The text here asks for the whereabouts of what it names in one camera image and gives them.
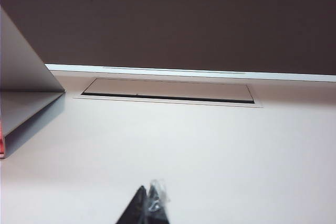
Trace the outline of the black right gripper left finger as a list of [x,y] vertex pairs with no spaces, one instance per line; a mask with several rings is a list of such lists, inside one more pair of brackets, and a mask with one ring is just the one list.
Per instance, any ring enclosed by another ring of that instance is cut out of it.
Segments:
[[121,214],[117,224],[143,223],[145,201],[146,189],[144,186],[140,186]]

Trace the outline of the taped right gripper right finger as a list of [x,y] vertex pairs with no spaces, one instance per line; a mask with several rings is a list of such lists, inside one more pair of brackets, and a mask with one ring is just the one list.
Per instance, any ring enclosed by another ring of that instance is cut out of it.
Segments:
[[169,224],[166,204],[169,201],[166,186],[162,180],[154,179],[150,182],[146,202],[147,223]]

